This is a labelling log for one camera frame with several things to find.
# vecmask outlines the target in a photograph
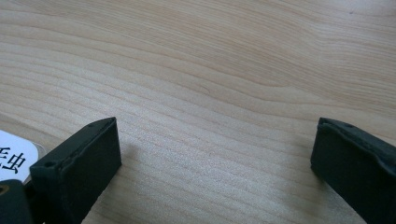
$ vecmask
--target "white label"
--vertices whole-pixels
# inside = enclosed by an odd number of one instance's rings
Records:
[[[35,145],[21,137],[0,130],[0,181],[29,176],[29,167],[38,160]]]

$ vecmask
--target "chinese character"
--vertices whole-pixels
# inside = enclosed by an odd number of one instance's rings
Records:
[[[6,152],[5,150],[10,150],[11,148],[9,147],[0,147],[0,158],[2,159],[6,159],[7,156],[1,156],[1,155],[8,155],[8,152]]]
[[[11,157],[11,159],[9,159],[9,161],[8,161],[8,164],[10,164],[10,166],[3,166],[2,168],[8,169],[8,170],[13,170],[15,172],[15,174],[17,174],[18,173],[17,168],[20,168],[23,165],[23,163],[26,161],[26,159],[23,158],[22,156],[23,156],[23,153],[21,153],[21,155],[18,157],[13,155]]]

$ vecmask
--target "black plastic block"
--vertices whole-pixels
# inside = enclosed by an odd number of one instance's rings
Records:
[[[320,119],[311,168],[367,223],[395,223],[396,147],[350,124]]]
[[[115,118],[91,123],[31,166],[32,182],[56,213],[46,223],[81,223],[121,166]]]

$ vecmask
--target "wood grain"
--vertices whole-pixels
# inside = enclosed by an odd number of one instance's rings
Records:
[[[117,117],[84,223],[363,223],[310,170],[318,118],[396,144],[392,0],[1,1],[0,68],[8,132]]]

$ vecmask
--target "hole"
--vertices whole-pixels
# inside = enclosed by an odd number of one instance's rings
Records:
[[[9,190],[8,185],[0,185],[0,195],[5,194]]]
[[[44,163],[45,167],[51,167],[54,166],[56,163],[54,161],[47,161],[46,163]]]

